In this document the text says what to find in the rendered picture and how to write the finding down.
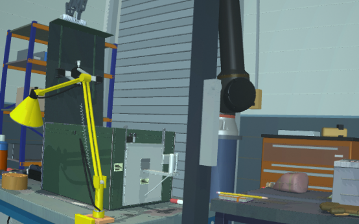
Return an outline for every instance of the lamp base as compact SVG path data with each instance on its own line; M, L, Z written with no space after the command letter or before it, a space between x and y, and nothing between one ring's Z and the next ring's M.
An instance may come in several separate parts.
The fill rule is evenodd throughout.
M114 218L109 217L109 216L104 216L103 218L94 218L94 217L92 217L92 214L85 215L85 216L95 219L95 224L114 223Z

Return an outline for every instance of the gray shutter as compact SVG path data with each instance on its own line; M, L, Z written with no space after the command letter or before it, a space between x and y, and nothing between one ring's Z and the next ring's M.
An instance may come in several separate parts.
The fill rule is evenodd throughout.
M119 27L112 126L176 132L175 197L183 197L193 4L123 0Z

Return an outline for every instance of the red marker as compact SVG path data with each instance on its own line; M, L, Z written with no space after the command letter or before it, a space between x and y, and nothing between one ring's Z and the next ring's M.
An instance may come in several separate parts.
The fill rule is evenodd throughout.
M174 198L170 199L170 202L171 202L171 203L174 203L174 204L180 204L180 205L182 205L182 203L183 203L182 200L174 199Z

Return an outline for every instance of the dark gray column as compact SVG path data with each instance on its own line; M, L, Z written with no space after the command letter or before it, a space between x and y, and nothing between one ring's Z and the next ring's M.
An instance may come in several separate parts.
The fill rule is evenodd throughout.
M203 81L216 78L219 0L194 0L182 223L207 223L211 167L200 166Z

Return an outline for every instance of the lamp shade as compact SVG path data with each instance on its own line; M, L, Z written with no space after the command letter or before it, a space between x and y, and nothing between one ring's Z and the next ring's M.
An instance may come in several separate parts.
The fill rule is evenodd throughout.
M10 112L10 118L23 126L31 128L43 126L40 103L38 99L33 99L29 96Z

